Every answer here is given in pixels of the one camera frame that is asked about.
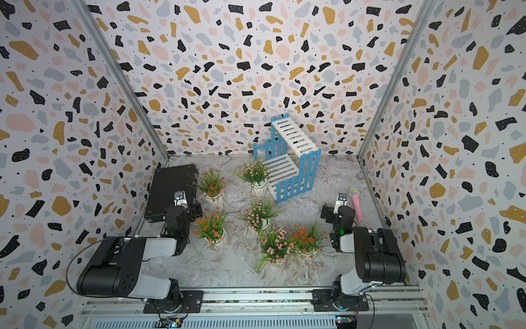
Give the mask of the pink flower pot front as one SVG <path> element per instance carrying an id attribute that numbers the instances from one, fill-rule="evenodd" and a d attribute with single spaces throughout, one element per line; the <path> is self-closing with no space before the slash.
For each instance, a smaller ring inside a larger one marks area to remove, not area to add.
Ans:
<path id="1" fill-rule="evenodd" d="M 258 246 L 262 258 L 256 265 L 258 271 L 267 263 L 279 265 L 296 250 L 293 237 L 283 227 L 272 227 L 258 233 Z"/>

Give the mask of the pink flower pot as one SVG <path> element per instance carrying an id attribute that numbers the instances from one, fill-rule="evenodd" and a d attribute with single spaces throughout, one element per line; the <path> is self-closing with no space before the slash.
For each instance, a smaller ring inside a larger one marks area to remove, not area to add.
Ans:
<path id="1" fill-rule="evenodd" d="M 256 265 L 258 271 L 267 263 L 279 265 L 296 250 L 293 237 L 283 227 L 272 227 L 258 233 L 258 246 L 262 258 Z"/>
<path id="2" fill-rule="evenodd" d="M 244 163 L 243 168 L 234 174 L 251 185 L 253 197 L 262 198 L 265 196 L 270 172 L 264 163 L 257 160 L 251 164 Z"/>
<path id="3" fill-rule="evenodd" d="M 268 199 L 253 199 L 250 207 L 238 217 L 239 220 L 249 226 L 249 230 L 255 234 L 264 232 L 271 223 L 271 219 L 277 217 L 280 210 L 276 209 L 275 203 Z"/>

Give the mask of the blue white wooden rack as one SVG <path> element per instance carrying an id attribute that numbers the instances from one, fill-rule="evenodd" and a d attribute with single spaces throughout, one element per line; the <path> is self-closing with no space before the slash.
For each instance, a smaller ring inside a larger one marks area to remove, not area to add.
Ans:
<path id="1" fill-rule="evenodd" d="M 268 190 L 277 203 L 313 189 L 321 149 L 289 115 L 271 119 L 271 138 L 253 146 L 253 157 L 268 167 Z"/>

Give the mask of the pink flower pot back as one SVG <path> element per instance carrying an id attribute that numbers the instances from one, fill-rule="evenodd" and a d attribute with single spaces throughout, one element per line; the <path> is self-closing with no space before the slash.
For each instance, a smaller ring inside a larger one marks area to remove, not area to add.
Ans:
<path id="1" fill-rule="evenodd" d="M 264 163 L 257 160 L 251 164 L 244 163 L 243 168 L 234 174 L 251 185 L 253 197 L 262 198 L 265 196 L 270 172 Z"/>

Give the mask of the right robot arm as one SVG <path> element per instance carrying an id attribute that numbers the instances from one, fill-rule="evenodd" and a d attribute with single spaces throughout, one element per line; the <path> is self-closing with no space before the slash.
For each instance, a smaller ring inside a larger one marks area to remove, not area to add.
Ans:
<path id="1" fill-rule="evenodd" d="M 393 231 L 358 226 L 355 209 L 324 205 L 321 218 L 331 223 L 331 246 L 337 252 L 354 255 L 355 267 L 339 275 L 330 290 L 314 290 L 313 306 L 323 311 L 368 311 L 366 292 L 382 285 L 402 283 L 406 268 Z"/>

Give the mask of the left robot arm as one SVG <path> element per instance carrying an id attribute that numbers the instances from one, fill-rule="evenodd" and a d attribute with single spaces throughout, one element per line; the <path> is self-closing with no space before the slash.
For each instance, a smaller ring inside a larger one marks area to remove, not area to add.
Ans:
<path id="1" fill-rule="evenodd" d="M 175 278 L 141 272 L 148 260 L 179 256 L 189 243 L 190 224 L 202 216 L 201 204 L 176 205 L 164 211 L 165 228 L 159 237 L 108 237 L 69 289 L 82 297 L 123 297 L 145 300 L 143 312 L 158 315 L 201 311 L 204 292 L 182 291 Z"/>

